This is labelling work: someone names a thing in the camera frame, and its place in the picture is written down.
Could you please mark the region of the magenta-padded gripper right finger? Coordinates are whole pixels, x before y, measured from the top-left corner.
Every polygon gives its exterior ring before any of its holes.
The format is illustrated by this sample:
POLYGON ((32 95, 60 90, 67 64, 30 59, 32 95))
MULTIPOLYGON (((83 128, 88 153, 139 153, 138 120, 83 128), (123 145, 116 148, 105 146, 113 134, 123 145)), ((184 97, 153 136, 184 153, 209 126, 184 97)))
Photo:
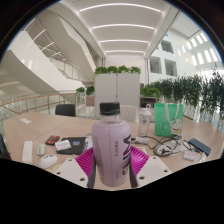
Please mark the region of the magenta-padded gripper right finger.
POLYGON ((129 176, 132 188, 146 186, 171 173, 158 156, 148 156, 138 148, 131 147, 129 176))

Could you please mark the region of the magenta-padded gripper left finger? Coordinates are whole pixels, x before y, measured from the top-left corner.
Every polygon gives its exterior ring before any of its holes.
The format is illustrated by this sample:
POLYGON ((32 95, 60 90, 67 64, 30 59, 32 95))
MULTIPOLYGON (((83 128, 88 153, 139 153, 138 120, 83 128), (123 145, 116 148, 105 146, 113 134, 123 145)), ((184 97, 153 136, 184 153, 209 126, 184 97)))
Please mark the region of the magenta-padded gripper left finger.
POLYGON ((96 177, 96 162, 93 149, 88 149, 77 158, 66 159, 54 171, 54 174, 76 185, 92 189, 96 177))

